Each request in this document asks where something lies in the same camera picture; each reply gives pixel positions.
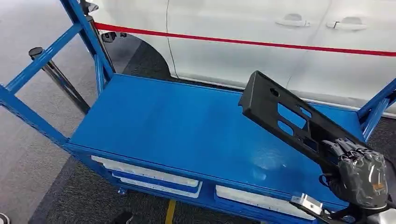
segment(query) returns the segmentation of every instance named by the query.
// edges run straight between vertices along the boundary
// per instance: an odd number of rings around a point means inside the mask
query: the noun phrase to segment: blue metal cart
[[[322,172],[316,163],[242,115],[241,93],[115,73],[92,18],[76,0],[61,2],[72,27],[46,50],[31,50],[34,61],[0,86],[0,103],[119,186],[121,193],[134,189],[274,223],[316,222],[287,207],[299,193],[332,210],[347,205],[318,182]],[[92,108],[62,74],[54,75],[58,69],[51,65],[51,58],[76,34],[95,61],[99,98]],[[86,113],[70,138],[15,96],[40,69],[51,73]],[[396,79],[357,112],[312,106],[366,141],[395,102],[395,89]],[[251,203],[261,196],[264,205]]]

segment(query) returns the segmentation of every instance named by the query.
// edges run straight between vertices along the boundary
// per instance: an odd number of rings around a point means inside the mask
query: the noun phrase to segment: robotic hand
[[[382,154],[349,140],[322,141],[338,156],[339,175],[324,174],[335,196],[361,208],[377,210],[387,206],[388,186]]]
[[[395,205],[388,200],[383,155],[349,140],[323,140],[322,143],[338,156],[339,173],[324,173],[319,181],[339,199],[350,203],[339,212],[324,211],[322,221],[341,223],[348,215],[355,223],[396,223]]]

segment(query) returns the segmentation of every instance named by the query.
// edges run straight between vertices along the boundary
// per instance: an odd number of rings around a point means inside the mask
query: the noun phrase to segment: yellow floor marking
[[[165,224],[172,224],[173,213],[175,213],[176,201],[169,200],[168,211],[166,212]]]

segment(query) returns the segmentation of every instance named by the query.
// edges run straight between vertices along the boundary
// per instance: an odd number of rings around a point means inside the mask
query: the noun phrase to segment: cart shelf
[[[233,91],[115,74],[69,143],[277,198],[306,192],[344,205],[318,182],[317,164],[242,115],[239,98]],[[314,107],[363,139],[356,112]]]

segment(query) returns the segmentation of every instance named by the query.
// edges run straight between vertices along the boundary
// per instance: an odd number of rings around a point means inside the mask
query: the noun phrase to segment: red stripe
[[[144,29],[126,28],[126,27],[107,25],[107,24],[98,23],[98,22],[95,23],[95,26],[97,29],[123,32],[123,33],[145,34],[145,35],[154,35],[154,36],[168,36],[168,37],[176,37],[176,38],[203,40],[203,41],[241,43],[241,44],[260,45],[260,46],[269,46],[269,47],[278,47],[278,48],[319,50],[319,51],[341,52],[341,53],[359,54],[359,55],[377,55],[377,56],[390,56],[390,57],[396,56],[396,52],[390,52],[390,51],[323,48],[323,47],[300,46],[300,45],[281,44],[281,43],[241,41],[241,40],[233,40],[233,39],[194,36],[194,35],[185,35],[185,34],[172,34],[172,33],[158,32],[158,31],[151,31],[151,30],[144,30]]]

